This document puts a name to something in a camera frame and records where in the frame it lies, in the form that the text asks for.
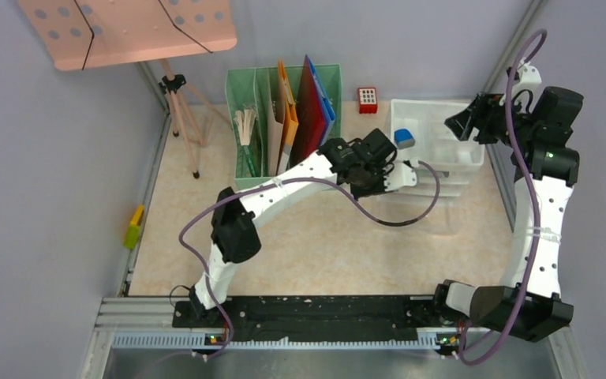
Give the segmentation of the green file rack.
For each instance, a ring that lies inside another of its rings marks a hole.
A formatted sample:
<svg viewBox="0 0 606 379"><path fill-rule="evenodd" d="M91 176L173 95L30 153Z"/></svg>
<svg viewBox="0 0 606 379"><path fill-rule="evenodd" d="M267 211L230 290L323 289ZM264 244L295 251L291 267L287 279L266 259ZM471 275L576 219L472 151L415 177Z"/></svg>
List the green file rack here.
<svg viewBox="0 0 606 379"><path fill-rule="evenodd" d="M329 137L341 136L342 123L342 71L338 64L316 64L320 83L335 112L335 123ZM237 161L234 181L238 189L257 186L270 179L267 175L267 107L272 104L269 93L277 92L277 68L253 67L230 69L226 74L225 95L232 121ZM244 148L235 120L238 111L250 109L256 112L250 146Z"/></svg>

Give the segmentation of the red translucent file folder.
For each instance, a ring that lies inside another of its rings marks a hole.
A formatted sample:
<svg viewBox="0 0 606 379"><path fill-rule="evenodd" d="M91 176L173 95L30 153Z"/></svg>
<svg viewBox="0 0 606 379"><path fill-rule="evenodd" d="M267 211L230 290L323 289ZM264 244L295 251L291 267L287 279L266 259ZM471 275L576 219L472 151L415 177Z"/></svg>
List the red translucent file folder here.
<svg viewBox="0 0 606 379"><path fill-rule="evenodd" d="M299 164L317 150L326 126L322 103L312 75L312 63L308 55L305 56L299 80L296 111L299 126L290 157L292 166Z"/></svg>

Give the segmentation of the pink lamp stand pole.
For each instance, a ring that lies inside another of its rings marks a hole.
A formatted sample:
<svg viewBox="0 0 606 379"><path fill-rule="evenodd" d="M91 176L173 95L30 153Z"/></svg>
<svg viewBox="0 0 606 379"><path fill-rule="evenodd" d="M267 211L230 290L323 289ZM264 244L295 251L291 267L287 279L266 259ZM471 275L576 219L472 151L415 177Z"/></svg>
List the pink lamp stand pole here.
<svg viewBox="0 0 606 379"><path fill-rule="evenodd" d="M159 59L158 63L163 68L163 76L167 75L169 78L173 78L175 74L180 74L174 72L166 58ZM198 88L187 81L176 93L164 93L172 118L173 135L180 137L183 141L192 176L194 179L199 179L200 170L193 145L204 147L208 143L209 128L202 129L200 123L196 120L185 96L185 89L189 90L203 105L213 111L229 126L231 126L231 121L216 105L210 103L209 99Z"/></svg>

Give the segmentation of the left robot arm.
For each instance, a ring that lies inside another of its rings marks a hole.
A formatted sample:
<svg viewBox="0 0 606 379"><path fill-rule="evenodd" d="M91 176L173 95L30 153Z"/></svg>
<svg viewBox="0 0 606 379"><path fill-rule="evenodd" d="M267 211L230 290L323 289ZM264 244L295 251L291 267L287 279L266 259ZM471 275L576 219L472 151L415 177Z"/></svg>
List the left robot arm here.
<svg viewBox="0 0 606 379"><path fill-rule="evenodd" d="M211 252L204 273L190 292L192 317L212 326L238 266L261 249L258 230L291 205L326 189L350 185L350 197L382 194L397 156L379 129L364 138L331 138L288 171L251 189L223 189L211 218Z"/></svg>

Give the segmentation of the yellow green clamp tool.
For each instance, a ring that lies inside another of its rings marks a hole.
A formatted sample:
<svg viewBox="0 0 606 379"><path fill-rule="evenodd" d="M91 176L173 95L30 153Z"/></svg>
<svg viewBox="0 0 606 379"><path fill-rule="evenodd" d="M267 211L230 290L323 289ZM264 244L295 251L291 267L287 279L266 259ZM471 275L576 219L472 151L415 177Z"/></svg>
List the yellow green clamp tool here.
<svg viewBox="0 0 606 379"><path fill-rule="evenodd" d="M128 227L123 240L126 249L133 250L140 237L141 224L144 217L144 205L138 205L129 220Z"/></svg>

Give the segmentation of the green children's book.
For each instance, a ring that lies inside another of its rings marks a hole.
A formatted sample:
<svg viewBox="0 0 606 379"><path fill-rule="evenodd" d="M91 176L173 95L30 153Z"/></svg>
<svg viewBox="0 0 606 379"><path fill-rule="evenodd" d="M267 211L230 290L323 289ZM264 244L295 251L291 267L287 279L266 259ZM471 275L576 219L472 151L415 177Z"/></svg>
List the green children's book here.
<svg viewBox="0 0 606 379"><path fill-rule="evenodd" d="M259 176L259 165L256 161L255 150L252 147L256 111L252 108L237 110L234 112L234 121L238 131L239 146L249 174L252 178L256 178Z"/></svg>

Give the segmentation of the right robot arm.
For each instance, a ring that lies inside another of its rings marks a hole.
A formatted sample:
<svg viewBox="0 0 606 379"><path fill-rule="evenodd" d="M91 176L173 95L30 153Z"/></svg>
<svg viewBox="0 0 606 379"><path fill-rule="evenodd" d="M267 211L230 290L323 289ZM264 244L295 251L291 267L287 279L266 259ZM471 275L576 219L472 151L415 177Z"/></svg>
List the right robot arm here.
<svg viewBox="0 0 606 379"><path fill-rule="evenodd" d="M452 325L466 317L477 327L501 331L537 342L569 325L574 307L561 299L558 255L567 202L578 181L580 155L568 142L572 124L582 109L583 95L548 86L532 111L513 102L513 124L506 121L507 101L499 94L481 93L462 112L444 122L456 137L472 132L480 144L517 146L511 161L516 167L511 259L499 284L476 287L453 280L438 285L431 304L433 319Z"/></svg>

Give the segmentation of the clear plastic drawer unit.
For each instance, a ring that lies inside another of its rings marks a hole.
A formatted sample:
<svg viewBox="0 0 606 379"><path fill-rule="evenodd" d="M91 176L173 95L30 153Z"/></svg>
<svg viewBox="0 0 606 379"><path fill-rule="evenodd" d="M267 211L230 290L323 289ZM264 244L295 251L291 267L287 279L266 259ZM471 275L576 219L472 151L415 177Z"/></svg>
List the clear plastic drawer unit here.
<svg viewBox="0 0 606 379"><path fill-rule="evenodd" d="M404 129L414 145L400 149L398 158L409 160L417 173L417 184L403 186L385 196L394 207L423 212L432 202L436 183L431 172L417 162L428 163L440 179L440 194L432 211L417 225L435 235L453 235L458 230L461 211L458 200L484 164L484 146L467 140L459 141L444 121L464 111L469 101L393 99L390 103L386 134Z"/></svg>

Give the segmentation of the red small box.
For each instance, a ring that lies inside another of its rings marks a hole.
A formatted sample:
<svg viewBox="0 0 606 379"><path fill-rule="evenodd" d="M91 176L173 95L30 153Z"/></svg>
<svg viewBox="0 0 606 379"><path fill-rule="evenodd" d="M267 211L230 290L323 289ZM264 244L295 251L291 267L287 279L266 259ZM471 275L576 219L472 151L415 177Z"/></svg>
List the red small box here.
<svg viewBox="0 0 606 379"><path fill-rule="evenodd" d="M378 111L377 91L375 87L360 87L357 89L358 112L360 114L376 114Z"/></svg>

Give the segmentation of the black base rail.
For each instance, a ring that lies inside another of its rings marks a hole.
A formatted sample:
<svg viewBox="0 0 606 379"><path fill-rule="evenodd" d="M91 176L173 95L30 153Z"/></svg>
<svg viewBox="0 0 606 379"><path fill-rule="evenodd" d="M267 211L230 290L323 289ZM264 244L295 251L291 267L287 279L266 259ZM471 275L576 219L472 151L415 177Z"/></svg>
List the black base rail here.
<svg viewBox="0 0 606 379"><path fill-rule="evenodd" d="M207 347L434 350L450 355L458 322L441 321L429 296L235 296L220 309L174 305L175 328L205 329Z"/></svg>

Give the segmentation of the orange file folder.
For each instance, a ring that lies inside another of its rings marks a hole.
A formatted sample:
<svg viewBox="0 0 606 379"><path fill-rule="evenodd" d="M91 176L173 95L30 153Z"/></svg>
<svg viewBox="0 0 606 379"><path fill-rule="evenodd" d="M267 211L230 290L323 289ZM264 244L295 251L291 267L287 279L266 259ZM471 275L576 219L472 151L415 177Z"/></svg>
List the orange file folder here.
<svg viewBox="0 0 606 379"><path fill-rule="evenodd" d="M296 137L297 128L299 125L296 103L292 93L290 80L288 78L284 61L278 60L278 79L281 99L284 101L284 118L281 140L281 152L279 157L279 165L277 174L283 174L289 165L290 156L293 150L294 139Z"/></svg>

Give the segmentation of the pink perforated lamp panel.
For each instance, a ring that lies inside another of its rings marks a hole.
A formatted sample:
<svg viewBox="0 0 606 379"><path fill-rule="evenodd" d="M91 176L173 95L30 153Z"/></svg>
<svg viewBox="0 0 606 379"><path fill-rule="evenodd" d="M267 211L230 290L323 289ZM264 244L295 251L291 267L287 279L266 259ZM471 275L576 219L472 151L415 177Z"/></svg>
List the pink perforated lamp panel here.
<svg viewBox="0 0 606 379"><path fill-rule="evenodd" d="M228 1L19 1L56 69L75 71L227 51Z"/></svg>

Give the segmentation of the black lamp clamp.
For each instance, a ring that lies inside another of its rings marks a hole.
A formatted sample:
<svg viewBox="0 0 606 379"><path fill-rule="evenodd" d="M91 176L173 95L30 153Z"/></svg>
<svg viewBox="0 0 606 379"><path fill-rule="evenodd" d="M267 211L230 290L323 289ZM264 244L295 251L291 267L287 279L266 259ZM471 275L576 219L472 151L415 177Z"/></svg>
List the black lamp clamp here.
<svg viewBox="0 0 606 379"><path fill-rule="evenodd" d="M163 93L176 93L185 84L186 79L182 74L175 74L173 78L164 75L159 82L159 87Z"/></svg>

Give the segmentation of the blue eraser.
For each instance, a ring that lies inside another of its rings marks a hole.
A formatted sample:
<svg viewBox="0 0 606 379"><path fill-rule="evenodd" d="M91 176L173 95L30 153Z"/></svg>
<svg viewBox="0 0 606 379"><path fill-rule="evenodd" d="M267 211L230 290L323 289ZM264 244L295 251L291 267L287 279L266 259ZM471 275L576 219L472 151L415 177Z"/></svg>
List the blue eraser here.
<svg viewBox="0 0 606 379"><path fill-rule="evenodd" d="M412 148L416 144L414 135L406 128L396 129L393 137L395 146L399 150Z"/></svg>

